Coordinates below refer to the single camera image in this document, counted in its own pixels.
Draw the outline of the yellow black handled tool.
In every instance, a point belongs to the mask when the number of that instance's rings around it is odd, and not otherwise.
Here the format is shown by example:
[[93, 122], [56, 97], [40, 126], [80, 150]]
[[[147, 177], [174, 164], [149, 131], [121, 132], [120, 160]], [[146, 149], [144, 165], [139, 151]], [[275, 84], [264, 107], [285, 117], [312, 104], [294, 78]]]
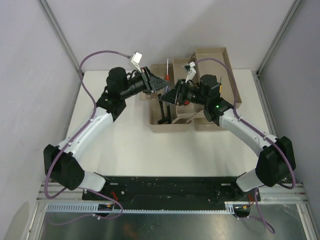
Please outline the yellow black handled tool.
[[222, 93], [222, 79], [223, 79], [223, 77], [221, 76], [219, 79], [219, 94]]

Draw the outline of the translucent brown plastic toolbox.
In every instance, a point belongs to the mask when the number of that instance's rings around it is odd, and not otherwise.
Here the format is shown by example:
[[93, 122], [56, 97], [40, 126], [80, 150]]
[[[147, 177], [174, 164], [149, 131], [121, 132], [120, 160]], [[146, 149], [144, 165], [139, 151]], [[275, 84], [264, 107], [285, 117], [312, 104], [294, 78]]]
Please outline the translucent brown plastic toolbox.
[[168, 91], [140, 94], [148, 101], [155, 133], [184, 132], [191, 122], [197, 131], [221, 131], [219, 117], [242, 103], [225, 47], [197, 48], [188, 58], [175, 58], [169, 66], [153, 64], [150, 71], [159, 78], [166, 71], [169, 75]]

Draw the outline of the left aluminium frame post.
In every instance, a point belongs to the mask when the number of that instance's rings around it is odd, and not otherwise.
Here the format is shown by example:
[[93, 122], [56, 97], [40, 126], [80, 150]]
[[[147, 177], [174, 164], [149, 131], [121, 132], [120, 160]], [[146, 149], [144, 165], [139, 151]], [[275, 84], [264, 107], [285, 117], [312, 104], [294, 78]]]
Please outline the left aluminium frame post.
[[37, 3], [39, 4], [45, 18], [47, 19], [51, 29], [53, 30], [72, 67], [74, 68], [77, 75], [79, 75], [80, 64], [48, 1], [37, 0]]

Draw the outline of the aluminium frame post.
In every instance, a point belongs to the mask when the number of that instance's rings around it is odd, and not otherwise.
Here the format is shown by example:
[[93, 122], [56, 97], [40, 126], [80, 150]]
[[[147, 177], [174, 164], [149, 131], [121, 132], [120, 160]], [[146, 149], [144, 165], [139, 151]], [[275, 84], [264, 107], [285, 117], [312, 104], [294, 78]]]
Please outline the aluminium frame post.
[[285, 36], [286, 32], [289, 30], [291, 24], [293, 23], [296, 15], [298, 14], [300, 8], [304, 4], [304, 0], [294, 0], [285, 15], [278, 31], [276, 32], [267, 52], [265, 53], [259, 67], [256, 70], [256, 74], [258, 77], [261, 76], [264, 69], [266, 68], [267, 64], [271, 60], [273, 54], [275, 53], [276, 49], [278, 48], [279, 44], [281, 43], [283, 37]]
[[45, 18], [47, 19], [51, 29], [53, 30], [72, 67], [74, 68], [77, 75], [79, 75], [80, 64], [48, 1], [37, 0], [37, 3], [39, 4]]

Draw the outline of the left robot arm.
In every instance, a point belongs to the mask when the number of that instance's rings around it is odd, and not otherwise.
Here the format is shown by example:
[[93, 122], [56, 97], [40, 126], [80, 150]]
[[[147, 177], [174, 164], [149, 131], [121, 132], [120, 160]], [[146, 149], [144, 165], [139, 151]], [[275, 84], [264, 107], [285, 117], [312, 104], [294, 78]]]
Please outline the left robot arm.
[[147, 67], [129, 74], [122, 67], [111, 69], [106, 86], [87, 120], [58, 145], [47, 145], [43, 151], [47, 180], [53, 180], [68, 190], [93, 190], [100, 200], [110, 196], [106, 178], [83, 170], [79, 161], [90, 143], [126, 108], [126, 99], [139, 93], [150, 95], [164, 89], [168, 81], [155, 76]]

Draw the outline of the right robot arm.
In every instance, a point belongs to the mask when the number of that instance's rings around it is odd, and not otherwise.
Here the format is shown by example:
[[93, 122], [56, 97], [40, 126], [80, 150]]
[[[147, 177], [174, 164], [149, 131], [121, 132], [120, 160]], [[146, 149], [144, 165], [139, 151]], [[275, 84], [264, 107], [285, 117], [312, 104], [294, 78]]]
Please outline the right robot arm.
[[203, 75], [198, 85], [180, 79], [160, 100], [177, 106], [185, 102], [202, 105], [207, 121], [233, 133], [257, 155], [256, 167], [240, 175], [235, 180], [236, 185], [230, 188], [235, 200], [242, 201], [250, 190], [273, 187], [294, 174], [296, 163], [291, 140], [268, 134], [245, 121], [236, 108], [221, 97], [221, 84], [216, 76]]

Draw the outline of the aluminium front rail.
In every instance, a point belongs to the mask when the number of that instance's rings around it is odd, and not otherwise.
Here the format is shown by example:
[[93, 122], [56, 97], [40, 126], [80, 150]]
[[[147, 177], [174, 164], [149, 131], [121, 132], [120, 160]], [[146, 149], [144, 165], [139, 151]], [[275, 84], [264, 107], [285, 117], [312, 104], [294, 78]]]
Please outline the aluminium front rail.
[[[294, 189], [286, 189], [279, 185], [274, 187], [260, 187], [259, 194], [263, 204], [304, 204], [308, 203], [308, 196], [302, 183]], [[82, 189], [65, 190], [53, 199], [45, 196], [44, 184], [40, 186], [36, 200], [38, 202], [82, 202]]]

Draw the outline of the black T-handle wrench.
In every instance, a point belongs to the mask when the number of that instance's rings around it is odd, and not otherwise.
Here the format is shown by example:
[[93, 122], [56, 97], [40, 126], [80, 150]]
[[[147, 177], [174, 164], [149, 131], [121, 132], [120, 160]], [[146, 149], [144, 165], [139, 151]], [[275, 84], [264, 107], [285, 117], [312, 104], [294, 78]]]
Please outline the black T-handle wrench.
[[165, 115], [165, 108], [164, 108], [164, 102], [160, 100], [160, 97], [162, 96], [161, 94], [158, 94], [158, 102], [161, 110], [161, 119], [158, 120], [158, 124], [162, 125], [165, 123], [171, 124], [172, 123], [172, 116], [171, 116], [171, 108], [169, 103], [166, 103], [166, 112], [167, 114]]

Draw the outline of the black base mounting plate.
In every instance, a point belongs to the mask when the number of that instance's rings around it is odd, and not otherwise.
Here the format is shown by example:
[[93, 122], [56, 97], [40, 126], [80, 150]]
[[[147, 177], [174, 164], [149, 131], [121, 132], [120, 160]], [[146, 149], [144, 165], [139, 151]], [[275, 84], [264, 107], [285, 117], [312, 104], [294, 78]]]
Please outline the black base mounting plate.
[[101, 194], [116, 199], [122, 207], [173, 207], [193, 210], [224, 202], [247, 203], [260, 193], [236, 189], [235, 177], [108, 176]]

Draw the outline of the right aluminium frame post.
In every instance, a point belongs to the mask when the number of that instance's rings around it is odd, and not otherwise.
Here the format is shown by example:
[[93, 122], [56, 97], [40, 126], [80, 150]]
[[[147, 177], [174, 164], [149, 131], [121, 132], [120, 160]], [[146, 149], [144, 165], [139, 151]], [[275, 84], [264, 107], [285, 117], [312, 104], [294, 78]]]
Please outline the right aluminium frame post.
[[279, 44], [281, 43], [283, 37], [285, 36], [286, 32], [289, 30], [291, 24], [293, 23], [296, 15], [298, 14], [300, 8], [304, 4], [304, 0], [294, 0], [285, 15], [278, 31], [276, 32], [267, 52], [265, 53], [259, 67], [256, 70], [256, 74], [258, 77], [261, 76], [264, 69], [266, 68], [267, 64], [271, 60], [273, 54], [275, 53], [276, 49], [278, 48]]

